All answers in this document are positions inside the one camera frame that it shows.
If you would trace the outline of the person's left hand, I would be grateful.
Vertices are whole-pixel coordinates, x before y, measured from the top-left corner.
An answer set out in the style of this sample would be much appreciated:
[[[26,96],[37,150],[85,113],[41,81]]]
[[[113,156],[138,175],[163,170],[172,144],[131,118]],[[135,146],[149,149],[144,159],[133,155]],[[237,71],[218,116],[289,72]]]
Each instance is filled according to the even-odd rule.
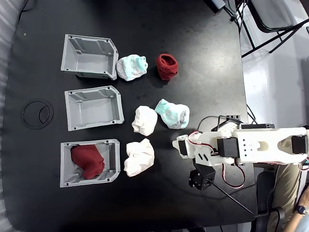
[[[306,209],[309,208],[309,186],[307,186],[306,189],[304,189],[299,201],[299,206],[304,206]]]

